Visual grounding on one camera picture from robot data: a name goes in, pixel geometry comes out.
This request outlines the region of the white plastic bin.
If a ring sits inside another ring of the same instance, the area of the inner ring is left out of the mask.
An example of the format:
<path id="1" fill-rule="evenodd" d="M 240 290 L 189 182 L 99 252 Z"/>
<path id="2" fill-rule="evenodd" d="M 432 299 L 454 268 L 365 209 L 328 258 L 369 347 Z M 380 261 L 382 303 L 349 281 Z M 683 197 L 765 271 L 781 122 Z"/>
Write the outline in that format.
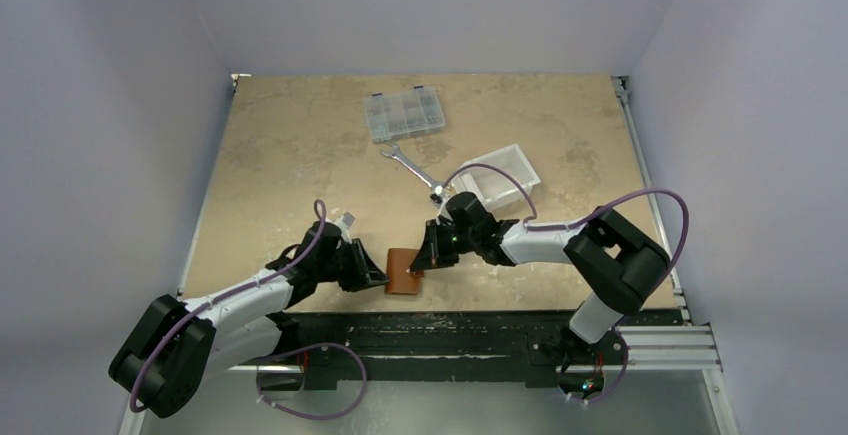
<path id="1" fill-rule="evenodd" d="M 464 165 L 468 164 L 485 164 L 502 170 L 519 182 L 527 194 L 541 183 L 541 178 L 518 144 L 508 145 L 464 162 Z M 454 177 L 449 185 L 456 193 L 474 193 L 489 211 L 524 200 L 524 196 L 511 181 L 487 168 L 472 167 L 465 170 Z"/>

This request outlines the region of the brown leather card holder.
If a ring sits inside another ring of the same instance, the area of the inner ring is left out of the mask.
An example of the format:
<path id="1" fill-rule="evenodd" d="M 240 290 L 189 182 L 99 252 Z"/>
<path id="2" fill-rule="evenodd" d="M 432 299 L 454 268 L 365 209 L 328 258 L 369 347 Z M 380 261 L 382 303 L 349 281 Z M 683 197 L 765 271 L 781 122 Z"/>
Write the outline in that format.
<path id="1" fill-rule="evenodd" d="M 390 248 L 387 253 L 386 275 L 388 284 L 385 293 L 388 295 L 417 296 L 420 293 L 423 272 L 411 270 L 418 251 L 410 248 Z"/>

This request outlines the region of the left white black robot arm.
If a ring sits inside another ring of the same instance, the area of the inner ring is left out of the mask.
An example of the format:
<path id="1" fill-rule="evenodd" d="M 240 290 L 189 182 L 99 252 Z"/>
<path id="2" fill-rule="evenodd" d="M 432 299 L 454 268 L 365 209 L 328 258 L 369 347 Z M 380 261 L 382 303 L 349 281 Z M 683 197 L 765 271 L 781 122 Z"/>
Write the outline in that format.
<path id="1" fill-rule="evenodd" d="M 388 276 L 342 223 L 316 222 L 248 279 L 204 297 L 153 300 L 118 349 L 109 377 L 134 411 L 174 415 L 202 382 L 255 359 L 284 364 L 310 346 L 287 310 L 321 283 L 346 292 L 381 287 Z"/>

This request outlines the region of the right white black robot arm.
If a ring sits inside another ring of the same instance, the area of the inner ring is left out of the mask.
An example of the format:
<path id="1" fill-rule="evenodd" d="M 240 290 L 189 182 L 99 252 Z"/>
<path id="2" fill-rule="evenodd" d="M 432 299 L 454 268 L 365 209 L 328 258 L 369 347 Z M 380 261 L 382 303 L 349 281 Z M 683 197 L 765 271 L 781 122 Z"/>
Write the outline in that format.
<path id="1" fill-rule="evenodd" d="M 623 317 L 637 314 L 671 267 L 668 253 L 612 208 L 575 225 L 533 224 L 496 219 L 471 192 L 451 197 L 445 215 L 427 221 L 409 269 L 452 267 L 466 253 L 494 266 L 573 266 L 591 289 L 561 336 L 564 354 L 576 362 L 596 354 Z"/>

